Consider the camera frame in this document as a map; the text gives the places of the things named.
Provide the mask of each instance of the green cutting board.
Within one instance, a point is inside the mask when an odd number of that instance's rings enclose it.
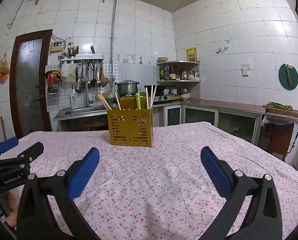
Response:
[[[286,72],[286,65],[283,64],[279,69],[279,81],[281,86],[283,86],[287,90],[293,90],[298,85],[298,73],[295,67],[289,68],[289,73],[291,76],[291,85],[289,86],[288,80],[287,80],[287,72]]]

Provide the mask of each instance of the pot lid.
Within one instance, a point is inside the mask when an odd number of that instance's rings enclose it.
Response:
[[[138,82],[136,82],[134,80],[126,79],[126,80],[120,82],[119,84],[138,84]]]

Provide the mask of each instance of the brown door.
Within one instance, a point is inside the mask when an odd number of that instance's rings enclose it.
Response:
[[[53,30],[17,36],[10,64],[10,108],[15,135],[51,131],[45,94],[45,66]]]

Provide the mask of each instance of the pink tablecloth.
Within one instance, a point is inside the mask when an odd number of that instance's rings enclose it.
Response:
[[[102,240],[198,239],[225,202],[200,162],[204,146],[233,170],[254,177],[271,174],[280,199],[284,238],[298,223],[298,172],[209,123],[155,128],[152,148],[112,146],[108,131],[35,132],[3,158],[37,141],[45,151],[31,164],[31,172],[39,177],[68,169],[91,147],[99,149],[100,163],[75,203]],[[17,199],[21,191],[22,187],[13,190]],[[250,199],[246,198],[230,233],[238,230]],[[69,232],[53,199],[51,203],[60,227]]]

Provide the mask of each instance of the stainless steel sink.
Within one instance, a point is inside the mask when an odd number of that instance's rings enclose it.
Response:
[[[84,107],[84,108],[77,108],[71,109],[65,112],[65,114],[87,114],[95,111],[105,110],[104,106],[92,106],[92,107]]]

